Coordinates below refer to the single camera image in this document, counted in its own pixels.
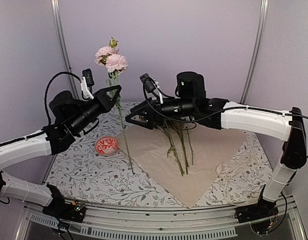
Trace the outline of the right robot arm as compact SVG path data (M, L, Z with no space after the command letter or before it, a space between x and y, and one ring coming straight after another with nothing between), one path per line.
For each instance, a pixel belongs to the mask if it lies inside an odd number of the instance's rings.
M239 104L222 98L207 98L204 77L193 71L176 76L175 97L163 92L156 99L146 97L133 107L125 120L149 130L163 125L165 120L196 123L216 130L243 130L267 135L283 142L282 156L269 182L263 187L252 213L263 218L296 171L307 162L307 138L304 116L294 107L278 111Z

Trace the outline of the pale pink white flower stem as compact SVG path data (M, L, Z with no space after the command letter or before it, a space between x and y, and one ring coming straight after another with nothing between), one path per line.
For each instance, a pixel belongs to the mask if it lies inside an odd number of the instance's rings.
M107 46L103 46L98 49L95 53L95 63L98 66L104 67L107 70L108 79L106 84L108 87L113 87L119 85L119 76L121 73L127 70L128 61L125 56L120 54L120 49L118 48L119 41L114 37L110 37ZM126 147L126 154L128 156L129 167L131 173L134 175L134 167L132 163L132 158L129 151L129 145L125 133L125 125L123 120L121 97L119 96L115 103L116 109L118 110L120 125L123 133L124 145Z

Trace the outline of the right arm base board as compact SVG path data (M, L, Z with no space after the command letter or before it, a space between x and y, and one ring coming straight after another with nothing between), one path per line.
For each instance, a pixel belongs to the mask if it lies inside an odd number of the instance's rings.
M246 205L235 209L234 218L240 224L250 223L250 227L257 235L266 235L272 229L279 213L276 205Z

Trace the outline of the beige wrapping paper sheet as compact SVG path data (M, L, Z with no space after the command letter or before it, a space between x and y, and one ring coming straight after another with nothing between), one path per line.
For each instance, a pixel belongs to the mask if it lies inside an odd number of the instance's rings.
M170 130L177 154L184 170L180 170L173 157L167 157L170 147L168 138L159 130L149 130L140 126L130 126L125 130L131 159L147 175L176 197L186 207L192 208L211 184L216 180L217 166L230 161L240 148L246 134L240 130L216 130L197 126L189 130L193 149L193 165L187 132L184 131L184 142L188 161L186 174L183 149L179 136ZM123 133L116 135L118 148L127 153Z

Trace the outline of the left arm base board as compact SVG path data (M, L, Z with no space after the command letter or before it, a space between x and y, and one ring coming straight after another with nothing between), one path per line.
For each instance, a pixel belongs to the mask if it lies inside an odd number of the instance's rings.
M44 206L42 213L58 220L82 223L86 215L86 206L78 201L71 203L53 199L48 206Z

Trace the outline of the blue fake flower stem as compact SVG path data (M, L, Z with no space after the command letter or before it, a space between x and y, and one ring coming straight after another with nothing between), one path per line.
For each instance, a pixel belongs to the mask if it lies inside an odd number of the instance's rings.
M177 124L178 137L179 137L180 142L181 142L181 147L182 147L183 157L184 157L184 163L185 163L185 173L188 174L189 164L188 164L188 158L187 158L187 152L186 152L186 146L185 146L185 137L184 137L183 127L184 127L183 123Z

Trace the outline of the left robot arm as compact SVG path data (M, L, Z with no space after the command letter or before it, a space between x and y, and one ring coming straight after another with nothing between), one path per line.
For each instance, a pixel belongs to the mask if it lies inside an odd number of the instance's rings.
M70 91L62 91L49 103L55 116L53 124L28 136L0 143L0 197L49 207L57 217L64 217L69 211L68 205L55 186L21 180L4 169L29 159L67 151L77 138L88 134L85 128L90 123L98 123L98 117L115 106L121 89L120 85L102 88L89 100L78 100Z

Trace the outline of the yellow fake flower stem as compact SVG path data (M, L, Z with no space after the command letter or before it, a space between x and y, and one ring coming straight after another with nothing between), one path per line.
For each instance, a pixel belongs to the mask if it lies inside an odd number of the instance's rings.
M188 144L189 144L189 148L190 148L191 165L193 165L194 164L194 152L193 152L193 147L192 147L192 144L191 144L190 128L186 125L185 130L186 130L186 134L187 134L187 138L188 138Z

